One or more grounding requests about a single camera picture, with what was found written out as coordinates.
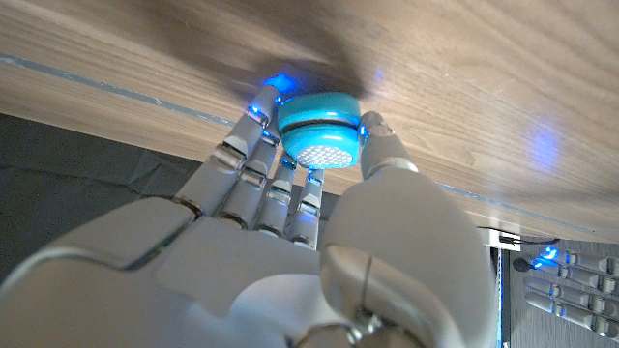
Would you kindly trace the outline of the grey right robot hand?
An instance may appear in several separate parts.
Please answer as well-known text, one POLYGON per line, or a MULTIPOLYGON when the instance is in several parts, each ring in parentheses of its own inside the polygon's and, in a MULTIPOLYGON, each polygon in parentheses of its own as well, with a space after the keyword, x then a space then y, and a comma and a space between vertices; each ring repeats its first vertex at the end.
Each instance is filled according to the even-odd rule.
POLYGON ((273 85, 174 196, 1 286, 5 347, 491 347, 497 321, 484 235, 383 117, 273 85))

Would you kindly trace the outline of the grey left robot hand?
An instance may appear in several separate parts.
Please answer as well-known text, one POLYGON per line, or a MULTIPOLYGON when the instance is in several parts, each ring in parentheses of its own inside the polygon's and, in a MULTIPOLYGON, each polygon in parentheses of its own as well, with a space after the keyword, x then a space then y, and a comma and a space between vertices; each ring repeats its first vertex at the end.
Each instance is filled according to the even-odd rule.
POLYGON ((525 301, 599 336, 618 340, 618 259, 544 246, 512 262, 525 301))

